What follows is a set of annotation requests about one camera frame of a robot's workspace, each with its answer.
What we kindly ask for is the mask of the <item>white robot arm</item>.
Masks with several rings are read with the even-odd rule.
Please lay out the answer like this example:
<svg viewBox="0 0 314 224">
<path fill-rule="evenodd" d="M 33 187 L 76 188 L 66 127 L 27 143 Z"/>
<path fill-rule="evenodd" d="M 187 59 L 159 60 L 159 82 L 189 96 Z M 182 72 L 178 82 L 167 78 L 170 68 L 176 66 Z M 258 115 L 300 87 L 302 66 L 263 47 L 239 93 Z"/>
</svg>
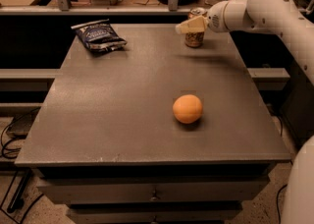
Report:
<svg viewBox="0 0 314 224">
<path fill-rule="evenodd" d="M 177 33 L 242 30 L 276 35 L 314 84 L 314 25 L 293 0 L 228 0 L 176 25 Z M 281 224 L 314 224 L 314 136 L 294 158 Z"/>
</svg>

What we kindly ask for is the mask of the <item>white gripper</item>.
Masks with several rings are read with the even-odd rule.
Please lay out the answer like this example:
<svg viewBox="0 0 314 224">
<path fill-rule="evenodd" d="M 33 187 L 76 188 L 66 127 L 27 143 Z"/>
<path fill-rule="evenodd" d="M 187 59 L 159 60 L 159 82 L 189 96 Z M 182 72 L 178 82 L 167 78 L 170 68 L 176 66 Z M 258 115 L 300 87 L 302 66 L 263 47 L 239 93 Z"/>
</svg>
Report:
<svg viewBox="0 0 314 224">
<path fill-rule="evenodd" d="M 225 10 L 228 4 L 228 1 L 222 1 L 213 5 L 208 10 L 208 19 L 203 16 L 196 16 L 176 25 L 176 33 L 184 34 L 204 32 L 207 27 L 215 32 L 229 32 L 230 30 L 225 22 Z"/>
</svg>

